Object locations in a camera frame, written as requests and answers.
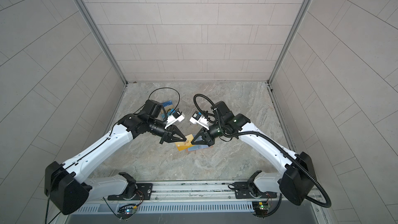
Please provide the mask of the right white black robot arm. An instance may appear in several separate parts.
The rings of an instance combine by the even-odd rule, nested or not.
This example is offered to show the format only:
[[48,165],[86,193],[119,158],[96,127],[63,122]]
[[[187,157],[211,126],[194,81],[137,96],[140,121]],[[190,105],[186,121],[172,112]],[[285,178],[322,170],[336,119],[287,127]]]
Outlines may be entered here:
[[227,134],[243,141],[277,170],[275,173],[255,172],[243,186],[244,190],[254,198],[263,197],[270,192],[282,194],[291,203],[301,205],[314,187],[313,181],[308,178],[309,175],[315,175],[310,156],[304,152],[297,154],[278,144],[243,114],[234,115],[223,101],[218,102],[212,110],[216,117],[215,123],[210,123],[198,111],[190,118],[192,124],[202,127],[192,143],[212,146],[216,138]]

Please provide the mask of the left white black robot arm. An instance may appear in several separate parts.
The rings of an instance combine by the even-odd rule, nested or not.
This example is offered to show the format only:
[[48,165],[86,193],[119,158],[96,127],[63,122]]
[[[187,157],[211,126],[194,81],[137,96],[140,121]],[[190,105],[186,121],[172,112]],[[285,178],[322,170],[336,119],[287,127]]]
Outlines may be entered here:
[[184,114],[174,110],[166,119],[158,116],[164,107],[147,100],[137,114],[122,117],[103,137],[84,151],[63,163],[53,162],[45,169],[45,195],[63,215],[77,211],[87,201],[107,196],[130,200],[139,194],[136,180],[125,172],[116,176],[89,179],[89,175],[119,148],[139,135],[149,132],[160,137],[160,143],[186,141],[175,122],[183,121]]

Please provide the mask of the teal card on table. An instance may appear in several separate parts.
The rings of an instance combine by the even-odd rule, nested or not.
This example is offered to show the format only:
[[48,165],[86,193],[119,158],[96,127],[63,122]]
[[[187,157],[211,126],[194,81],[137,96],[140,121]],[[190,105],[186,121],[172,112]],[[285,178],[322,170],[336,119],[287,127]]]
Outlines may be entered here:
[[167,120],[168,116],[169,116],[168,114],[162,113],[161,119],[162,120]]

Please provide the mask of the gold beige card on table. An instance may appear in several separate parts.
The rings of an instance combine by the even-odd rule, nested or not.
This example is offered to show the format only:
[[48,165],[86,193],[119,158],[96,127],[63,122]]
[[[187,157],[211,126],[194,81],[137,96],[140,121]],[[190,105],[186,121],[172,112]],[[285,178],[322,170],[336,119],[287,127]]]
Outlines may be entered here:
[[170,106],[165,107],[165,110],[166,110],[166,114],[167,114],[167,115],[170,115],[170,114],[173,113],[173,111],[175,110],[175,108],[174,108],[173,105],[170,105]]

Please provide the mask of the blue VIP card on table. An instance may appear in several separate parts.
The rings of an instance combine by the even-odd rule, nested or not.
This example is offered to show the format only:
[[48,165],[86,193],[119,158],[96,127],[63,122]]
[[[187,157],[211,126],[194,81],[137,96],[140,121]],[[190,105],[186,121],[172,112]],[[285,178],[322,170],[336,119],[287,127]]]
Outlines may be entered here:
[[163,102],[162,105],[163,105],[164,107],[168,107],[168,106],[172,106],[173,103],[172,103],[172,101],[166,101],[166,102]]

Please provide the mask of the white ventilation grille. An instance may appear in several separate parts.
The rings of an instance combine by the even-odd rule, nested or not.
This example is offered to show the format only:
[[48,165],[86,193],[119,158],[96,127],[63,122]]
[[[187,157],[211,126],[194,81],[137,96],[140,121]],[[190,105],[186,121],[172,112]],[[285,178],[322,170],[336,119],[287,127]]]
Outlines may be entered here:
[[[91,203],[85,204],[75,214],[111,214],[117,213],[124,204]],[[160,213],[253,213],[252,203],[246,201],[232,202],[166,202],[143,203],[138,207],[138,214]]]

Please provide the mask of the right green circuit board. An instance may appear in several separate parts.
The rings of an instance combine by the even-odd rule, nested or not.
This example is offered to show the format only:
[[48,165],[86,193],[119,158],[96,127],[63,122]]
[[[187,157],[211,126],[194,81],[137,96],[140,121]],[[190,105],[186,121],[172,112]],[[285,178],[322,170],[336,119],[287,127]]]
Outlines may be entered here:
[[254,215],[265,216],[269,213],[271,206],[268,202],[252,202]]

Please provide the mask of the green circuit board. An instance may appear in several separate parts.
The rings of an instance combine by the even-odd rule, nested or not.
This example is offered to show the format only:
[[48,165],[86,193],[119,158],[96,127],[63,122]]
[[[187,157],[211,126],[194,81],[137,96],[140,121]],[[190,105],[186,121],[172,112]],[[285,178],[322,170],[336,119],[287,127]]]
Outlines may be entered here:
[[136,213],[138,209],[138,205],[136,204],[127,204],[119,207],[118,214],[120,215],[133,215]]
[[268,202],[252,202],[254,215],[265,216],[269,213],[271,206]]

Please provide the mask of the left green circuit board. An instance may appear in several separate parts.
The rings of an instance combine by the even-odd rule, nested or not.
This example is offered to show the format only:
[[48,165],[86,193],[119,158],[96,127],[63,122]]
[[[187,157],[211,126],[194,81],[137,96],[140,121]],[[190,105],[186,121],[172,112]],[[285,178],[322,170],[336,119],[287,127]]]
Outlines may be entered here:
[[127,204],[119,207],[118,214],[120,215],[133,215],[136,213],[138,209],[138,205],[136,204]]

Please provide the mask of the aluminium mounting rail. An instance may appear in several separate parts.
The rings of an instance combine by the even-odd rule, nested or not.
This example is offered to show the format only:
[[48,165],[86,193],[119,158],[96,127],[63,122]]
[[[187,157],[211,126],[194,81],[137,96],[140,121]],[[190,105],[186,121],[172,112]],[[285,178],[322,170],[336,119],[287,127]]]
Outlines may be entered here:
[[[259,179],[246,181],[254,184],[260,192],[275,192],[286,197],[296,205],[300,205],[309,194],[310,189],[298,190],[290,186],[280,186],[274,178],[261,176]],[[227,181],[155,181],[136,182],[134,179],[126,179],[121,175],[106,178],[90,178],[81,185],[68,186],[63,196],[63,203],[74,207],[81,207],[88,201],[99,198],[107,198],[111,195],[121,195],[128,186],[136,183],[152,183],[152,194],[150,200],[165,199],[196,199],[196,198],[235,198],[234,191],[228,188],[233,182]]]

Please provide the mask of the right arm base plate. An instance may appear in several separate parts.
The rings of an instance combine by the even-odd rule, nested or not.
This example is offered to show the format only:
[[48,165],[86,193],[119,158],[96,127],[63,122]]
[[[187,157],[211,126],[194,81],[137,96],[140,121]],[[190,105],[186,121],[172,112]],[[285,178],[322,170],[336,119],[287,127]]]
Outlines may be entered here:
[[256,190],[254,184],[246,181],[237,181],[228,185],[228,188],[235,193],[236,199],[276,199],[275,192],[260,192]]

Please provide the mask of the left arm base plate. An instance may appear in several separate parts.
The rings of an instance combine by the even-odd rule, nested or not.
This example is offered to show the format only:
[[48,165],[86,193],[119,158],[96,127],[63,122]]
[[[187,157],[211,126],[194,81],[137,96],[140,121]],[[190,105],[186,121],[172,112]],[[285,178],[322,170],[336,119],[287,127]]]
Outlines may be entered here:
[[150,200],[152,194],[152,183],[136,183],[134,186],[128,186],[121,195],[111,195],[107,197],[108,201],[142,201]]

